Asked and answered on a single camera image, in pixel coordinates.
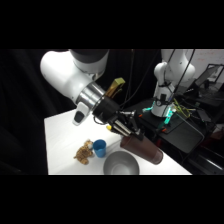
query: blue cup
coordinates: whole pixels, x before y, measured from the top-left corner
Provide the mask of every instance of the blue cup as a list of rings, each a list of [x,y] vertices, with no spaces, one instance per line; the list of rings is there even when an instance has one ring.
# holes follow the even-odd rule
[[[106,155],[107,143],[104,140],[97,140],[93,143],[93,149],[98,158],[103,158]]]

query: white tabletop surface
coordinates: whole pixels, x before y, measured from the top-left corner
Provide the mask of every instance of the white tabletop surface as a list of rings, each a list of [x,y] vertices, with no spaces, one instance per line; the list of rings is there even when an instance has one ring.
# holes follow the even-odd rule
[[[92,115],[76,127],[72,124],[74,115],[75,110],[45,119],[49,175],[103,175],[103,165],[108,155],[115,151],[125,151],[120,148],[121,137],[110,133],[106,126],[94,123]],[[89,158],[89,164],[85,166],[75,160],[74,156],[88,139],[105,140],[107,155],[103,159],[96,156]],[[139,163],[141,175],[191,175],[165,153],[162,163],[157,166],[132,155]]]

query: black background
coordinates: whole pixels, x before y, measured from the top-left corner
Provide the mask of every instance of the black background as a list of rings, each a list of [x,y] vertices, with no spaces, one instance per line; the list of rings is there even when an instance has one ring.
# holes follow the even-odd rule
[[[71,100],[51,87],[42,77],[40,61],[48,51],[68,49],[0,49],[0,172],[47,174],[44,119],[75,109]],[[136,49],[131,93],[135,92],[156,49]],[[111,49],[105,74],[97,83],[107,90],[115,78],[126,85],[116,101],[125,99],[131,68],[131,49]],[[126,105],[151,98],[156,86],[154,68],[158,55],[135,97]]]

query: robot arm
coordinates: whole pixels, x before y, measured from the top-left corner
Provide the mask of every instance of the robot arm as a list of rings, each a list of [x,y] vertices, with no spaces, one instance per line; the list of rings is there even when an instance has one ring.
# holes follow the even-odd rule
[[[169,62],[171,53],[170,49],[162,49],[163,63],[158,64],[155,68],[158,84],[154,95],[156,101],[152,113],[158,117],[167,117],[175,87],[181,80],[189,63],[183,49],[176,49]],[[194,74],[195,67],[190,64],[181,82],[192,79]]]
[[[41,61],[44,78],[77,105],[75,125],[85,120],[105,93],[94,81],[103,75],[108,54],[108,49],[70,49],[48,52]]]
[[[73,124],[80,125],[93,112],[101,122],[110,124],[111,131],[142,140],[144,135],[136,111],[120,111],[120,106],[111,99],[116,95],[113,88],[107,94],[94,82],[103,75],[108,54],[108,49],[48,52],[41,61],[41,72],[50,85],[77,105]]]

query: silver bowl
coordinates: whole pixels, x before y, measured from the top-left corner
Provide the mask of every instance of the silver bowl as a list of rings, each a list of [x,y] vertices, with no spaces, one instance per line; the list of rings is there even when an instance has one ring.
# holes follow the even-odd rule
[[[104,163],[104,175],[139,175],[136,159],[126,152],[112,153]]]

